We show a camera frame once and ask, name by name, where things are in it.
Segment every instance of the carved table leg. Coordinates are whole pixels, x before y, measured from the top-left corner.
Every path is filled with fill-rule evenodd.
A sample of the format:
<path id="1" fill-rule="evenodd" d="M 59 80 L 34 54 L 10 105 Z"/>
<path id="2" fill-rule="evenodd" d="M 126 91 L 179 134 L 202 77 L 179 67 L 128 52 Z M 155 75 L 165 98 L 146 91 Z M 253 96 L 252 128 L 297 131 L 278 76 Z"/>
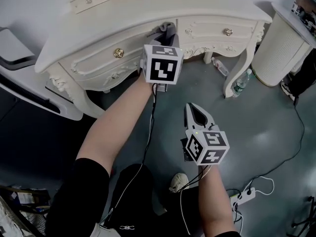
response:
<path id="1" fill-rule="evenodd" d="M 48 72 L 53 84 L 59 91 L 66 91 L 80 111 L 96 119 L 104 113 L 104 110 L 89 99 L 85 90 L 59 64 L 50 66 Z"/>
<path id="2" fill-rule="evenodd" d="M 204 59 L 203 61 L 205 62 L 205 64 L 209 64 L 212 62 L 212 56 L 213 56 L 213 52 L 206 52 L 204 55 Z"/>
<path id="3" fill-rule="evenodd" d="M 233 95 L 232 85 L 241 76 L 243 72 L 250 66 L 253 59 L 255 50 L 253 47 L 248 47 L 244 52 L 242 52 L 239 61 L 229 73 L 224 83 L 224 95 L 225 97 L 231 97 Z"/>

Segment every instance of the drawer knob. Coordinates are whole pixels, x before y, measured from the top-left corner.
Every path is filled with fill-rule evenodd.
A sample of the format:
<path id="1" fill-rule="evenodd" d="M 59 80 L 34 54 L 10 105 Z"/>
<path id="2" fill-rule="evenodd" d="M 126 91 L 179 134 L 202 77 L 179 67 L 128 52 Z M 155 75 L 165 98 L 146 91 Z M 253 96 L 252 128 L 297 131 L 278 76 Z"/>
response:
<path id="1" fill-rule="evenodd" d="M 232 29 L 228 29 L 228 28 L 224 29 L 224 32 L 225 32 L 225 34 L 226 34 L 227 36 L 230 36 L 230 35 L 233 34 Z"/>
<path id="2" fill-rule="evenodd" d="M 117 78 L 119 78 L 119 74 L 115 73 L 112 75 L 112 79 L 117 79 Z"/>
<path id="3" fill-rule="evenodd" d="M 115 58 L 122 58 L 123 55 L 124 55 L 124 50 L 123 49 L 120 49 L 120 48 L 115 49 L 115 51 L 114 51 L 114 57 Z"/>

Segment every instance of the plastic bottle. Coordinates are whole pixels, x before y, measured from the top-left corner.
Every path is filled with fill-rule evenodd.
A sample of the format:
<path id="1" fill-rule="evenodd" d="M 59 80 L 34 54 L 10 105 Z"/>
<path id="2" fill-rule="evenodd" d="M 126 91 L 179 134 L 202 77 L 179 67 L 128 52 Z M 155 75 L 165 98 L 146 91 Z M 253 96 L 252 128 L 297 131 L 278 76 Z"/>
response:
<path id="1" fill-rule="evenodd" d="M 217 60 L 214 57 L 212 57 L 211 60 L 213 61 L 214 66 L 219 70 L 219 72 L 221 72 L 224 76 L 228 76 L 229 71 L 220 60 Z"/>
<path id="2" fill-rule="evenodd" d="M 247 69 L 233 84 L 232 91 L 233 97 L 238 97 L 240 93 L 245 89 L 251 75 L 251 69 Z"/>

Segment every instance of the water bottle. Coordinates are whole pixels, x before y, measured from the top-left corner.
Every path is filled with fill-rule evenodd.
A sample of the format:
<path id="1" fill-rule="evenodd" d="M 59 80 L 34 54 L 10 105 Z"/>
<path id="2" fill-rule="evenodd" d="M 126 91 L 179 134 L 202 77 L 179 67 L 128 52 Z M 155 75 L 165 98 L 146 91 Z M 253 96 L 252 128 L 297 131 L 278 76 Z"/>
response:
<path id="1" fill-rule="evenodd" d="M 233 84 L 233 97 L 238 97 L 243 89 L 245 89 L 251 75 L 251 69 L 247 69 Z"/>

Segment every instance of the white vanity table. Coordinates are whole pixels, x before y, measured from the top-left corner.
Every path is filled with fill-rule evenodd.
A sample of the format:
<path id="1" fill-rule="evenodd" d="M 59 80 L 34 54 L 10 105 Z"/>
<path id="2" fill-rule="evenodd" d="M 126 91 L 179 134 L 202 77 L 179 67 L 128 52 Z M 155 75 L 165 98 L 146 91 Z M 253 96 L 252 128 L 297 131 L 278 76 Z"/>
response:
<path id="1" fill-rule="evenodd" d="M 264 24 L 272 19 L 244 0 L 107 0 L 64 15 L 35 70 L 48 71 L 79 110 L 97 118 L 103 110 L 85 91 L 106 92 L 137 70 L 146 33 L 166 21 L 176 25 L 185 59 L 206 53 L 210 63 L 213 52 L 241 55 L 224 84 L 225 96 L 231 97 L 232 83 L 250 65 Z"/>

